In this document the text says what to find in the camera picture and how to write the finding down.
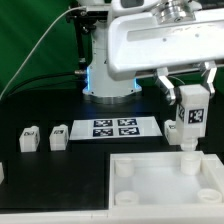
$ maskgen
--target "white paper with markers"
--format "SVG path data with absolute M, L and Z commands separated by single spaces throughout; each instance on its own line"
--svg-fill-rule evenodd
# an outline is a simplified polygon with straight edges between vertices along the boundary
M 70 140 L 162 136 L 154 117 L 75 120 Z

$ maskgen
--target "black cable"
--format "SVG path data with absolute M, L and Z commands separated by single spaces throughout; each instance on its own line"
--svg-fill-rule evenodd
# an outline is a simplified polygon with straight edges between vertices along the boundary
M 27 92 L 27 91 L 38 89 L 38 88 L 57 86 L 57 85 L 71 83 L 71 82 L 73 82 L 73 83 L 75 83 L 75 82 L 83 82 L 83 80 L 70 80 L 70 81 L 66 81 L 66 82 L 59 82 L 59 83 L 54 83 L 54 84 L 49 84 L 49 85 L 36 86 L 36 87 L 29 88 L 29 89 L 24 89 L 24 90 L 21 90 L 21 91 L 18 91 L 18 92 L 11 93 L 10 95 L 7 95 L 7 97 L 10 97 L 10 96 L 15 95 L 17 93 Z
M 75 77 L 75 74 L 74 74 L 74 72 L 64 72 L 64 73 L 58 73 L 58 74 L 37 76 L 37 77 L 31 78 L 31 79 L 25 80 L 22 83 L 19 83 L 18 85 L 14 86 L 11 90 L 9 90 L 9 92 L 6 94 L 5 97 L 8 97 L 12 93 L 14 93 L 17 89 L 19 89 L 27 84 L 30 84 L 32 82 L 42 80 L 42 79 L 58 78 L 58 77 L 65 77 L 65 76 L 74 76 Z

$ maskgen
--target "black tabletop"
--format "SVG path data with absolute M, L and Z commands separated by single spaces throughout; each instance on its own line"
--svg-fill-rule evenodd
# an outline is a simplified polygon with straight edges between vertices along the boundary
M 176 107 L 168 106 L 157 88 L 144 88 L 143 96 L 121 105 L 83 100 L 79 90 L 41 90 L 16 94 L 0 106 L 0 162 L 5 180 L 0 185 L 0 213 L 102 210 L 108 208 L 111 153 L 166 152 L 164 137 L 69 141 L 66 151 L 51 152 L 54 126 L 74 120 L 155 116 L 163 123 L 175 120 Z M 224 96 L 210 102 L 206 137 L 197 150 L 224 158 Z M 37 152 L 21 153 L 24 128 L 40 128 Z

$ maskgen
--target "green backdrop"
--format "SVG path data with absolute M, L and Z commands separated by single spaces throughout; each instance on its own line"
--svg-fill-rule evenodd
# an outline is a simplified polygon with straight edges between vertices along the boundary
M 0 91 L 41 35 L 55 18 L 67 10 L 71 2 L 72 0 L 0 0 Z M 91 52 L 89 39 L 85 38 L 84 42 L 88 56 Z M 78 68 L 77 64 L 74 27 L 62 19 L 34 53 L 14 85 L 38 75 L 73 71 Z M 223 69 L 218 73 L 216 86 L 224 92 L 222 75 Z M 198 80 L 198 77 L 185 78 L 186 81 L 192 79 Z M 141 84 L 151 85 L 152 82 L 141 81 Z

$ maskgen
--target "blue light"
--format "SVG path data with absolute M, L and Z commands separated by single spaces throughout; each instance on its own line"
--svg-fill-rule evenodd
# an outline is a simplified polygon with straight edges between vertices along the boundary
M 90 72 L 89 72 L 89 67 L 87 68 L 87 90 L 89 91 L 90 90 Z
M 135 89 L 138 88 L 137 79 L 135 78 Z

